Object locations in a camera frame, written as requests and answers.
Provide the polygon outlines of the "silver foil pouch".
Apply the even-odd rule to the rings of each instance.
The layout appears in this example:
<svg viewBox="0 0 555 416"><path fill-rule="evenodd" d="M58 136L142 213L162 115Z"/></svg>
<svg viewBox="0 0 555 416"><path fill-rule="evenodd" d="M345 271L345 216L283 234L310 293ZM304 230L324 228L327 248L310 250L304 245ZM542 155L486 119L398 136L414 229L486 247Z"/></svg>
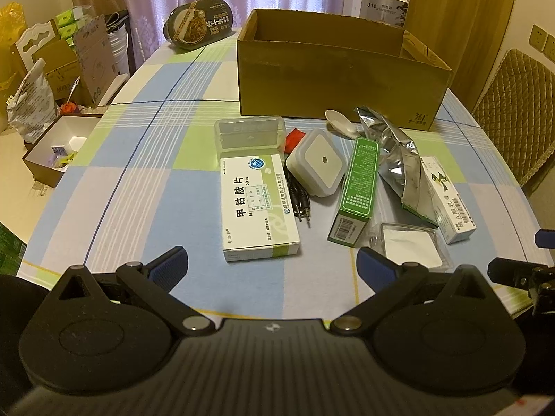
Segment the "silver foil pouch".
<svg viewBox="0 0 555 416"><path fill-rule="evenodd" d="M377 111L358 107L356 112L365 136L378 144L378 173L400 197L402 208L438 227L415 142Z"/></svg>

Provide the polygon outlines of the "yellow plastic bag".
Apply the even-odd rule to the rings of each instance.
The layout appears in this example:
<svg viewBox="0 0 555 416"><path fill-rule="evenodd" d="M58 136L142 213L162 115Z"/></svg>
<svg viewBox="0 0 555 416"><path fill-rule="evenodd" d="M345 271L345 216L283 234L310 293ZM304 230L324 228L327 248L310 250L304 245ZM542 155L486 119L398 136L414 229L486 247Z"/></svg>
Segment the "yellow plastic bag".
<svg viewBox="0 0 555 416"><path fill-rule="evenodd" d="M1 7L1 131L8 128L7 99L15 92L20 77L11 48L26 28L25 13L21 4L11 2Z"/></svg>

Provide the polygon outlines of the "white speckled spoon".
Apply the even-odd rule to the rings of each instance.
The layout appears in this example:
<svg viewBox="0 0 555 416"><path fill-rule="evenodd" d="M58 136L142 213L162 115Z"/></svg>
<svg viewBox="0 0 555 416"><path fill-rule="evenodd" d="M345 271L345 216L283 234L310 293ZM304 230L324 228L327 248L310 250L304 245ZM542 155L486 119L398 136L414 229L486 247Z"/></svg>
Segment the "white speckled spoon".
<svg viewBox="0 0 555 416"><path fill-rule="evenodd" d="M354 122L339 111L333 109L325 110L325 119L335 131L344 137L355 140L364 136L364 133L358 128L358 125L354 124Z"/></svg>

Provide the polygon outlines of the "large brown cardboard box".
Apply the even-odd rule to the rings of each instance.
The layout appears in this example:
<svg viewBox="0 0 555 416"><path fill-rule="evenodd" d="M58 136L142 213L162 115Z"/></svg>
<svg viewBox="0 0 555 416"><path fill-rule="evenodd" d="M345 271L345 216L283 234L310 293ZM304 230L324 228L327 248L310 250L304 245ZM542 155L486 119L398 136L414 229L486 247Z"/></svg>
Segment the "large brown cardboard box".
<svg viewBox="0 0 555 416"><path fill-rule="evenodd" d="M242 115L357 120L368 107L427 131L451 68L409 31L338 14L253 9L237 38Z"/></svg>

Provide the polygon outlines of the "green tall medicine box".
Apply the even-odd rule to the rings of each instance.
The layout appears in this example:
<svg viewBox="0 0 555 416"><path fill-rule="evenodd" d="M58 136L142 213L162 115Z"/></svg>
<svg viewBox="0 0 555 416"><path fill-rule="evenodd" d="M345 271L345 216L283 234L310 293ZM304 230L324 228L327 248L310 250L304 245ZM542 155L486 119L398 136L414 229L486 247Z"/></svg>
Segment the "green tall medicine box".
<svg viewBox="0 0 555 416"><path fill-rule="evenodd" d="M373 215L379 156L377 142L356 140L328 241L347 247L357 244Z"/></svg>

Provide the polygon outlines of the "open shallow brown box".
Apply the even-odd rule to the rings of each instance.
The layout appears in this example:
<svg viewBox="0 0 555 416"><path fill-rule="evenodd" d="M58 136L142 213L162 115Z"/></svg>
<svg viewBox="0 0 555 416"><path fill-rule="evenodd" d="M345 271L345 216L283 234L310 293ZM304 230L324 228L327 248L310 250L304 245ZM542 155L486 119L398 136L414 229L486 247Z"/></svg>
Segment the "open shallow brown box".
<svg viewBox="0 0 555 416"><path fill-rule="evenodd" d="M100 115L61 115L23 156L34 179L55 188L101 118Z"/></svg>

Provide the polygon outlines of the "crumpled silver plastic bag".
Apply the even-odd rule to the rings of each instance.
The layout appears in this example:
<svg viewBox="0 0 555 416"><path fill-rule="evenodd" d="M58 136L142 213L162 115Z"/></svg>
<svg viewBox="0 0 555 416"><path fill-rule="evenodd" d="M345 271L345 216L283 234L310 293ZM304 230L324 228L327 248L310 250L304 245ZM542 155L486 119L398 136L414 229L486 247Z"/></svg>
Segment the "crumpled silver plastic bag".
<svg viewBox="0 0 555 416"><path fill-rule="evenodd" d="M45 60L39 58L7 101L8 125L26 144L35 144L58 118L54 93L44 74Z"/></svg>

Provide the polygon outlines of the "red snack packet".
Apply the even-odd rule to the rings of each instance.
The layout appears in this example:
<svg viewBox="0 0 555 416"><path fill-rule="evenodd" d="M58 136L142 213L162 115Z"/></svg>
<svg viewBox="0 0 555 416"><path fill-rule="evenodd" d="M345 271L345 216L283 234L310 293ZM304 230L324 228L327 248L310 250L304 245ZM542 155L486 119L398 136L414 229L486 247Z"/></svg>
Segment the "red snack packet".
<svg viewBox="0 0 555 416"><path fill-rule="evenodd" d="M302 139L305 137L305 132L304 131L300 131L297 128L294 128L292 131L290 131L285 139L285 147L284 147L284 152L289 155L292 153L292 151L298 146L298 144L302 141Z"/></svg>

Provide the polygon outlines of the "clear plastic case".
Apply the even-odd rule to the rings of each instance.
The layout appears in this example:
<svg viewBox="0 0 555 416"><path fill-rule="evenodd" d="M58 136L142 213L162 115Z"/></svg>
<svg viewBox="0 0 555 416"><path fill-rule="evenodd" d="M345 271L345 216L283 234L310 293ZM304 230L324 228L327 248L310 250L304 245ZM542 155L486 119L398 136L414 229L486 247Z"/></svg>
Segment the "clear plastic case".
<svg viewBox="0 0 555 416"><path fill-rule="evenodd" d="M279 154L285 159L286 130L280 116L240 116L214 123L217 166L223 159Z"/></svg>

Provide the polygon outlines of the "clear packaged white pad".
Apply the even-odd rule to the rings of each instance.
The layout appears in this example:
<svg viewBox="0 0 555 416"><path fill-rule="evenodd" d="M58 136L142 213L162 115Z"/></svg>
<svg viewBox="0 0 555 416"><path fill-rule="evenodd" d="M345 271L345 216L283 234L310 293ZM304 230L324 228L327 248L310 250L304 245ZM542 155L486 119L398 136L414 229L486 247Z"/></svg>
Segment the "clear packaged white pad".
<svg viewBox="0 0 555 416"><path fill-rule="evenodd" d="M419 263L432 271L453 270L452 260L436 230L409 224L377 224L369 246L393 263Z"/></svg>

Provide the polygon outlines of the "brown cardboard carton stack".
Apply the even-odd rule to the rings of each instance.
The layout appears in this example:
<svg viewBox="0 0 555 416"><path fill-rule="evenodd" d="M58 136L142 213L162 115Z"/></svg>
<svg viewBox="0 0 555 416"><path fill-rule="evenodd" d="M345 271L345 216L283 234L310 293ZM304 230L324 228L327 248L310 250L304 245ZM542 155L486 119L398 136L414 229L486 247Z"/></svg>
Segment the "brown cardboard carton stack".
<svg viewBox="0 0 555 416"><path fill-rule="evenodd" d="M112 53L103 17L97 17L79 29L74 35L74 44L58 36L38 45L27 52L30 58L23 58L24 51L15 44L10 52L22 73L27 73L34 63L45 61L45 77L57 101L67 99L75 80L80 83L72 99L83 106L95 108L117 76L116 62Z"/></svg>

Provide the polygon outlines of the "white humidifier box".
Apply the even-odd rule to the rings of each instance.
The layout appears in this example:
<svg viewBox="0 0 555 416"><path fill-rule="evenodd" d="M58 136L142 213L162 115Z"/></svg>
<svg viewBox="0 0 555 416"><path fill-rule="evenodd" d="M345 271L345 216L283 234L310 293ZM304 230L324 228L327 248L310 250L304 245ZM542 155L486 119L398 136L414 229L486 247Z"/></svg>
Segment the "white humidifier box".
<svg viewBox="0 0 555 416"><path fill-rule="evenodd" d="M352 15L404 27L407 10L407 0L353 0Z"/></svg>

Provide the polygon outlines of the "dark oval noodle bowl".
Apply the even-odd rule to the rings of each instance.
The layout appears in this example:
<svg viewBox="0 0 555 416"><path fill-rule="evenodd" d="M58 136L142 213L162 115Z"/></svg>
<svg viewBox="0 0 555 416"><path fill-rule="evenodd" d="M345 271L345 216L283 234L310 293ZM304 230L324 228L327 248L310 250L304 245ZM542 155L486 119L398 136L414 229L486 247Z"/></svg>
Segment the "dark oval noodle bowl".
<svg viewBox="0 0 555 416"><path fill-rule="evenodd" d="M233 15L224 0L198 0L173 9L165 21L165 39L193 51L232 34Z"/></svg>

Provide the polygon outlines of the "white square night light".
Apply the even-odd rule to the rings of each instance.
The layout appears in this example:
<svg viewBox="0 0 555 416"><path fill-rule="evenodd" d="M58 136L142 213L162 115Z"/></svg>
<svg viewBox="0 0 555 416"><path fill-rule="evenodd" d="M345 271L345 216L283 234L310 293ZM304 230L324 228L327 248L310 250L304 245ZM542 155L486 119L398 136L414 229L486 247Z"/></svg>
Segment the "white square night light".
<svg viewBox="0 0 555 416"><path fill-rule="evenodd" d="M306 134L292 150L286 167L310 196L333 196L343 178L347 161L332 136L321 129Z"/></svg>

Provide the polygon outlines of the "white narrow medicine box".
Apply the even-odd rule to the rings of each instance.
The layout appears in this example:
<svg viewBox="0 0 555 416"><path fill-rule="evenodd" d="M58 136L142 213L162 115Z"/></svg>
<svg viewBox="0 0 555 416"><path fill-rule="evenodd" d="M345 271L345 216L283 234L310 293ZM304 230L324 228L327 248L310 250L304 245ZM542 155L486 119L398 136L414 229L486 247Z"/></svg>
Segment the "white narrow medicine box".
<svg viewBox="0 0 555 416"><path fill-rule="evenodd" d="M446 244L465 241L476 230L462 197L436 157L421 157L436 223Z"/></svg>

